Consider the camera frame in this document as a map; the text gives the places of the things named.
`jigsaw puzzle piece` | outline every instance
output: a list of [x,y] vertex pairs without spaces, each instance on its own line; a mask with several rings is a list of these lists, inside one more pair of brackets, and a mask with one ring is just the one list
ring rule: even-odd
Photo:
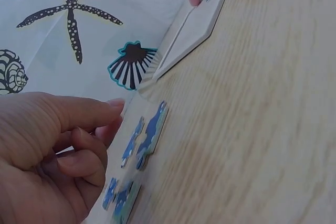
[[107,188],[107,190],[105,191],[105,195],[104,195],[104,199],[103,199],[103,208],[104,210],[108,210],[111,202],[113,202],[116,198],[116,187],[118,185],[118,180],[116,178],[111,178],[109,187]]
[[139,194],[141,185],[129,180],[117,193],[116,208],[112,220],[115,224],[126,224]]
[[127,146],[124,154],[122,155],[121,168],[124,168],[126,166],[128,158],[133,154],[133,150],[135,148],[135,140],[140,135],[140,133],[143,129],[143,126],[144,126],[144,118],[142,116],[139,120],[139,123],[138,123],[137,127],[135,128],[135,130],[134,130],[134,132],[131,136],[131,139],[128,143],[128,146]]
[[146,128],[146,139],[142,142],[137,151],[136,169],[143,168],[146,157],[152,154],[156,148],[157,141],[159,140],[163,124],[168,114],[168,106],[165,101],[161,102],[155,116],[149,121]]

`scallop shell print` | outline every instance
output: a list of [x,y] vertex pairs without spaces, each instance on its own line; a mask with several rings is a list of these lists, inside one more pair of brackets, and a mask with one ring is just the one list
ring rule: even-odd
[[20,58],[9,50],[0,50],[0,94],[19,93],[28,77]]

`light wood surface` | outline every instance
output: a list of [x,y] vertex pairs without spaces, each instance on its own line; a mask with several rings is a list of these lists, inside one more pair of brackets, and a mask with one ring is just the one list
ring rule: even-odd
[[129,223],[336,223],[335,18],[336,0],[226,0],[109,149],[111,176],[140,116],[168,102]]

